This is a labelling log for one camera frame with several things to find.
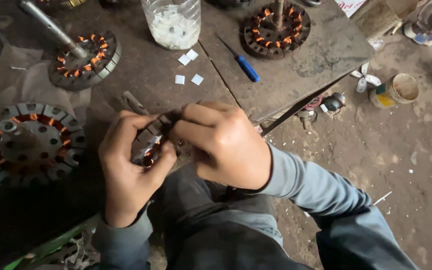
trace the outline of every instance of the dark pants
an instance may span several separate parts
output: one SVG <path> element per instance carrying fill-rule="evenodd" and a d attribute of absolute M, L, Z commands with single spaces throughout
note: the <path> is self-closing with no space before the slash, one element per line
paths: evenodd
<path fill-rule="evenodd" d="M 198 220 L 211 214 L 225 210 L 239 210 L 275 215 L 271 196 L 244 194 L 240 189 L 232 187 L 222 188 L 225 192 L 216 200 L 218 202 L 214 202 L 212 190 L 196 175 L 191 164 L 166 177 L 155 194 L 154 200 L 159 206 L 153 211 L 152 216 L 156 214 L 162 218 L 168 262 L 171 261 L 171 252 L 177 250 L 177 246 L 184 239 L 201 229 Z"/>

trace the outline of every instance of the workbench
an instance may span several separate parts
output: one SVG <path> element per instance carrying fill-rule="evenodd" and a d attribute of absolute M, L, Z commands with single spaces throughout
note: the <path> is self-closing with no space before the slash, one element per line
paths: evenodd
<path fill-rule="evenodd" d="M 240 43 L 240 22 L 266 3 L 254 0 L 247 8 L 221 10 L 202 1 L 201 34 L 193 47 L 199 56 L 187 66 L 178 58 L 188 50 L 167 50 L 156 44 L 137 2 L 129 8 L 106 10 L 95 0 L 87 1 L 56 14 L 63 26 L 70 26 L 70 36 L 111 30 L 123 46 L 122 58 L 115 70 L 93 87 L 85 128 L 87 163 L 56 188 L 24 192 L 0 188 L 0 268 L 102 209 L 104 180 L 97 148 L 114 112 L 115 98 L 124 91 L 130 91 L 152 114 L 190 102 L 222 101 L 241 107 L 257 124 L 359 68 L 374 54 L 338 5 L 326 0 L 319 7 L 305 8 L 311 30 L 299 51 L 281 60 L 250 57 Z M 252 83 L 246 77 L 215 32 L 244 55 L 261 81 Z M 195 74 L 204 78 L 199 86 L 191 82 Z M 186 83 L 175 84 L 175 75 L 185 76 Z"/>

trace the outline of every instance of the gray shirt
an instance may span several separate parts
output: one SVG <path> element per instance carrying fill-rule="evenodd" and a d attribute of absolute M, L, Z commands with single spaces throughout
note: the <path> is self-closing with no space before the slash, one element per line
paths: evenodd
<path fill-rule="evenodd" d="M 370 196 L 351 182 L 295 154 L 270 146 L 273 166 L 257 193 L 289 199 L 314 218 L 321 262 L 326 270 L 417 270 L 401 250 Z M 272 215 L 225 210 L 198 220 L 168 260 L 168 269 L 292 269 L 292 261 Z M 146 209 L 126 228 L 100 221 L 93 245 L 100 269 L 149 269 L 148 238 L 153 232 Z"/>

